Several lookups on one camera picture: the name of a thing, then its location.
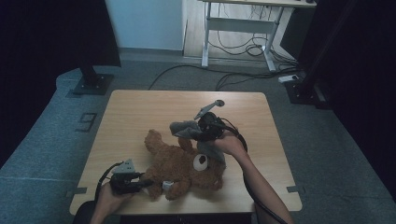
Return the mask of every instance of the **white desk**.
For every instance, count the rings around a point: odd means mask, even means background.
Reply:
[[[273,57],[270,53],[273,44],[277,27],[279,26],[280,18],[282,17],[284,7],[315,7],[316,3],[306,3],[305,0],[200,0],[207,3],[206,27],[205,27],[205,41],[202,53],[202,67],[208,67],[209,54],[209,31],[231,31],[254,34],[268,34],[269,39],[265,46],[262,46],[262,51],[268,68],[271,72],[275,72]],[[227,3],[227,4],[241,4],[241,5],[257,5],[257,6],[272,6],[279,7],[276,19],[274,21],[253,21],[253,20],[238,20],[229,18],[216,18],[210,16],[212,3]]]

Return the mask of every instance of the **desk leg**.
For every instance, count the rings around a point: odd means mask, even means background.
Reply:
[[[263,51],[263,54],[265,57],[265,61],[267,61],[268,68],[269,68],[270,72],[276,71],[276,68],[274,66],[273,57],[270,53],[270,49],[274,42],[277,27],[279,26],[280,18],[282,17],[282,14],[283,14],[283,9],[284,9],[283,7],[279,8],[279,12],[277,13],[276,20],[274,21],[274,26],[271,31],[270,38],[267,40],[267,43],[265,44],[265,46],[262,46],[262,51]]]
[[[210,10],[212,8],[212,4],[209,2],[207,5],[207,14],[206,14],[206,26],[205,26],[205,41],[204,48],[202,49],[202,67],[208,67],[209,61],[209,23],[210,23]]]

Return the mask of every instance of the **gray carpet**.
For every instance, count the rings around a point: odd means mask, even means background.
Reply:
[[[105,96],[71,97],[69,91],[81,77],[79,70],[58,77],[47,108],[0,171],[0,223],[71,223],[71,192],[78,185],[110,93],[146,90],[162,71],[181,64],[123,59],[122,68],[96,67],[99,73],[115,75]],[[249,73],[266,69],[224,64],[210,68]],[[163,75],[152,89],[214,91],[222,76],[178,68]],[[221,90],[266,95],[303,202],[303,210],[292,213],[297,223],[395,223],[395,202],[331,110],[291,104],[277,77]],[[80,122],[84,113],[97,114],[91,128]]]

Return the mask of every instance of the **black mount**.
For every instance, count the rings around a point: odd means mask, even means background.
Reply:
[[[73,90],[73,94],[82,95],[105,95],[114,78],[110,74],[96,74],[91,65],[84,65],[79,68],[82,73],[82,78],[79,80],[77,86]]]

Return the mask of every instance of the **wooden table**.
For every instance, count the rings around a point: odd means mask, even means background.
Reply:
[[[193,120],[201,107],[215,100],[225,106],[211,111],[232,122],[244,135],[248,153],[290,211],[302,208],[298,192],[288,193],[295,186],[267,100],[258,92],[221,91],[113,91],[93,142],[90,156],[79,181],[86,193],[76,194],[70,205],[75,214],[81,204],[93,200],[99,178],[112,164],[132,159],[137,172],[145,172],[151,165],[151,154],[144,139],[149,129],[161,132],[163,141],[177,145],[177,138],[169,130],[174,121]],[[248,213],[253,201],[242,179],[242,171],[231,156],[225,155],[223,188],[205,191],[192,188],[183,197],[169,202],[164,195],[152,201],[140,191],[125,204],[118,214],[210,214]]]
[[[284,7],[315,7],[317,4],[306,3],[305,0],[200,0],[207,2],[206,24],[205,24],[205,40],[202,51],[202,67],[208,67],[209,60],[209,31],[231,31],[241,33],[253,34],[268,34],[268,40],[265,46],[262,46],[262,52],[267,62],[268,69],[275,72],[274,60],[270,52],[271,46],[274,42],[277,27],[279,26],[280,18],[283,14]],[[241,4],[241,5],[256,5],[256,6],[271,6],[279,7],[276,19],[274,21],[254,21],[254,20],[237,20],[230,18],[215,18],[211,17],[212,3],[226,3],[226,4]]]

